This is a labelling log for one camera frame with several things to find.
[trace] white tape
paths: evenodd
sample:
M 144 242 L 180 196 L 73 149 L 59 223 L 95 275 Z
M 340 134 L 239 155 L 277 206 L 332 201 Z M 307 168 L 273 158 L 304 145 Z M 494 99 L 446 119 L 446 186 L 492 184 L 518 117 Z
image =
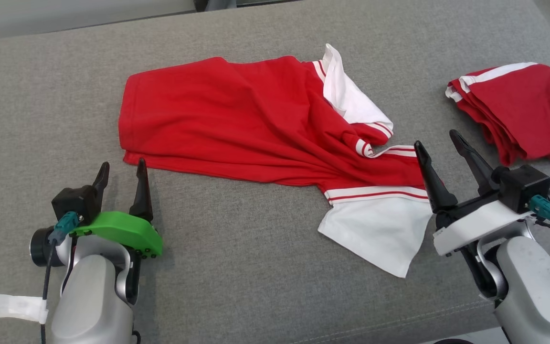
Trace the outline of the white tape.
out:
M 46 300 L 35 296 L 11 296 L 0 294 L 0 318 L 19 318 L 46 323 Z

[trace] gray table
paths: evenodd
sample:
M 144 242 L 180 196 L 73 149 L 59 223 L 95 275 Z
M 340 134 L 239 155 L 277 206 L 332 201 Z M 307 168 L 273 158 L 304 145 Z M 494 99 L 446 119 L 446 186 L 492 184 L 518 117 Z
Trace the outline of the gray table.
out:
M 116 126 L 129 75 L 212 56 L 312 61 L 327 42 L 395 122 L 390 144 L 422 140 L 461 200 L 476 185 L 461 157 L 445 163 L 456 152 L 438 137 L 456 128 L 493 165 L 497 154 L 445 85 L 494 65 L 550 65 L 550 30 L 530 0 L 306 0 L 2 39 L 0 293 L 40 294 L 44 270 L 27 246 L 54 222 L 61 188 L 109 161 L 104 209 L 131 205 L 135 168 Z M 550 161 L 535 165 L 550 175 Z M 437 256 L 434 227 L 398 279 L 317 233 L 329 206 L 315 187 L 149 173 L 165 253 L 142 266 L 136 328 L 147 344 L 411 344 L 496 326 L 462 257 Z M 550 252 L 550 231 L 535 235 Z M 52 285 L 61 278 L 53 270 Z M 38 337 L 35 323 L 0 320 L 1 344 Z

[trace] red fabric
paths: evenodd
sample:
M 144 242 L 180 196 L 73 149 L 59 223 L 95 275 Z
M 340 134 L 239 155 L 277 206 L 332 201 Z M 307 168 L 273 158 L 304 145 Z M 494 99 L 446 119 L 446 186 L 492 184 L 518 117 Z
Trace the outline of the red fabric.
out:
M 382 131 L 349 124 L 322 96 L 312 63 L 220 57 L 129 77 L 120 110 L 124 161 L 231 179 L 318 185 L 322 191 L 423 181 L 415 157 L 356 152 Z
M 458 107 L 482 124 L 487 142 L 497 146 L 503 165 L 518 157 L 550 159 L 550 67 L 530 65 L 472 83 L 470 92 L 463 91 L 460 80 L 449 85 L 463 98 Z

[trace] clothing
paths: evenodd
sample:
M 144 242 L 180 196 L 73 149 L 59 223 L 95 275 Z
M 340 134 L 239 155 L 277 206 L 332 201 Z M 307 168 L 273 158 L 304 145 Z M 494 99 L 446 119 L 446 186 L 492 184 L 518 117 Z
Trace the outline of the clothing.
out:
M 445 95 L 495 144 L 500 162 L 550 159 L 550 67 L 517 63 L 452 80 Z
M 127 163 L 317 185 L 333 205 L 319 232 L 396 276 L 421 245 L 430 206 L 413 147 L 373 150 L 393 124 L 330 45 L 308 63 L 214 57 L 132 75 L 119 131 Z

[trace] green plastic part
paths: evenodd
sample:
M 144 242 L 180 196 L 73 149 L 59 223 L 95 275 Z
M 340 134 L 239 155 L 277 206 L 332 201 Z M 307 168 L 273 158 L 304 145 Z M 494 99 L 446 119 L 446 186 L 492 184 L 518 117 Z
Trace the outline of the green plastic part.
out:
M 99 213 L 92 224 L 78 227 L 72 233 L 82 237 L 88 231 L 93 235 L 140 250 L 148 257 L 162 255 L 162 238 L 150 222 L 140 217 L 120 211 L 107 211 Z

